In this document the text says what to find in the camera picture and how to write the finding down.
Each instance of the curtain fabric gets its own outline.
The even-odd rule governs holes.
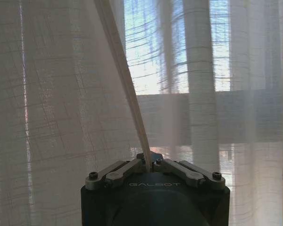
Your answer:
[[[152,151],[221,171],[230,225],[283,225],[283,0],[111,0]],[[91,0],[0,1],[0,226],[80,225],[141,152]]]
[[[124,0],[124,14],[152,150],[220,170],[230,225],[283,225],[283,1]]]

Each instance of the curtain fold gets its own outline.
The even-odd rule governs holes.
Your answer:
[[[0,226],[80,225],[88,173],[140,147],[90,3],[0,1]]]

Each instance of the bolt head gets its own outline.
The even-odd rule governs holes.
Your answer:
[[[98,173],[97,172],[91,172],[89,174],[89,180],[96,180],[98,178]]]
[[[213,172],[212,174],[214,180],[221,180],[222,174],[219,172]]]
[[[156,164],[157,164],[157,165],[160,165],[160,164],[161,164],[161,162],[162,162],[162,160],[161,160],[161,159],[156,159]]]

